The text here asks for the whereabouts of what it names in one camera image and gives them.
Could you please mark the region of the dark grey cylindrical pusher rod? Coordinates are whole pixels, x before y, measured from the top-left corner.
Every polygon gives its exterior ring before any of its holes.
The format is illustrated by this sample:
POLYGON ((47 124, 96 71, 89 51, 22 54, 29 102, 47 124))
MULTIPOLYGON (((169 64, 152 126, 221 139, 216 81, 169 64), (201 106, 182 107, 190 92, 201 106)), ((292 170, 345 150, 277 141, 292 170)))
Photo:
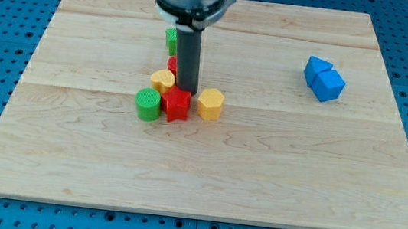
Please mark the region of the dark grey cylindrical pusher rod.
POLYGON ((197 93, 199 81, 201 32, 182 31, 178 28, 176 34, 176 83, 180 90, 189 91, 193 96, 197 93))

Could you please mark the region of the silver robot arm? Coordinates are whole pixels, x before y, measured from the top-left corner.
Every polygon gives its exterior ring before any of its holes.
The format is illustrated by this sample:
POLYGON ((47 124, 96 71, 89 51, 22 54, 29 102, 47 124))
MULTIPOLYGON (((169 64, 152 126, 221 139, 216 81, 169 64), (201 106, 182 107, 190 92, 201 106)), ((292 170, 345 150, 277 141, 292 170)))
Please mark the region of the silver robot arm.
POLYGON ((181 90, 197 93, 201 40, 205 28, 226 14, 237 0, 155 0, 161 16, 176 28, 176 84, 181 90))

